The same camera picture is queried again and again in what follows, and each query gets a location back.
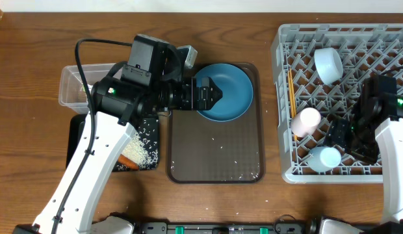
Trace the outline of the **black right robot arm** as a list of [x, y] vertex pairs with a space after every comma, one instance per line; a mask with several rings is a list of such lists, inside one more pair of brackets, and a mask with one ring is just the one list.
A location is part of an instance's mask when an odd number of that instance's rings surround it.
[[334, 120], [324, 139], [359, 161], [382, 164], [382, 221], [369, 233], [403, 233], [403, 96], [396, 85], [386, 75], [364, 80], [353, 118]]

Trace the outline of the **pile of white rice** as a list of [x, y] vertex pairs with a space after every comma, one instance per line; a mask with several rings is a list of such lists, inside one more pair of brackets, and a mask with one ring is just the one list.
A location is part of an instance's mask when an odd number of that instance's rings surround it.
[[[139, 170], [153, 170], [159, 164], [159, 138], [159, 120], [146, 118], [121, 154], [136, 163]], [[113, 168], [113, 172], [126, 171], [131, 169], [119, 162]]]

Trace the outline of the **pink cup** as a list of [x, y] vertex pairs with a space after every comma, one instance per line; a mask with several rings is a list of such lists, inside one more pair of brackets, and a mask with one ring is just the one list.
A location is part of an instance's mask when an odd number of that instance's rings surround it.
[[291, 131], [298, 137], [312, 135], [317, 130], [320, 121], [321, 115], [317, 109], [305, 108], [291, 120]]

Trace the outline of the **light blue cup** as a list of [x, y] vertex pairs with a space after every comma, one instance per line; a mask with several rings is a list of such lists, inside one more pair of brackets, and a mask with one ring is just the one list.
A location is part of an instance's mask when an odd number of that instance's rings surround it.
[[308, 166], [315, 172], [327, 172], [341, 163], [341, 153], [336, 148], [319, 146], [310, 150]]

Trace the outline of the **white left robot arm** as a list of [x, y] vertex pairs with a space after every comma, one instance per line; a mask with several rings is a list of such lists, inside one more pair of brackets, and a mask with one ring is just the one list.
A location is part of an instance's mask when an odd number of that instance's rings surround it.
[[223, 96], [210, 77], [186, 78], [197, 52], [138, 34], [128, 61], [85, 87], [88, 114], [79, 143], [50, 201], [32, 224], [15, 233], [132, 233], [119, 216], [94, 222], [108, 178], [141, 121], [157, 111], [207, 111]]

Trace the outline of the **dark blue plate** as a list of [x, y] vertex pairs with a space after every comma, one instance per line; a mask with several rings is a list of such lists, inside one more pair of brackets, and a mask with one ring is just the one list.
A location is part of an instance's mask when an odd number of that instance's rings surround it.
[[242, 116], [250, 107], [254, 88], [250, 78], [238, 67], [231, 64], [211, 64], [196, 73], [197, 86], [201, 78], [210, 77], [221, 89], [223, 97], [210, 110], [199, 110], [203, 117], [228, 122]]

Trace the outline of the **orange carrot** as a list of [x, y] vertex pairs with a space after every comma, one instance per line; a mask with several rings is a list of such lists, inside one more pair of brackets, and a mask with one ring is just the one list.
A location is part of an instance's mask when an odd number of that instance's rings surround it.
[[139, 170], [139, 167], [135, 162], [131, 161], [130, 159], [128, 159], [127, 157], [125, 157], [122, 154], [119, 156], [118, 162], [123, 164], [124, 166], [130, 168], [131, 170]]

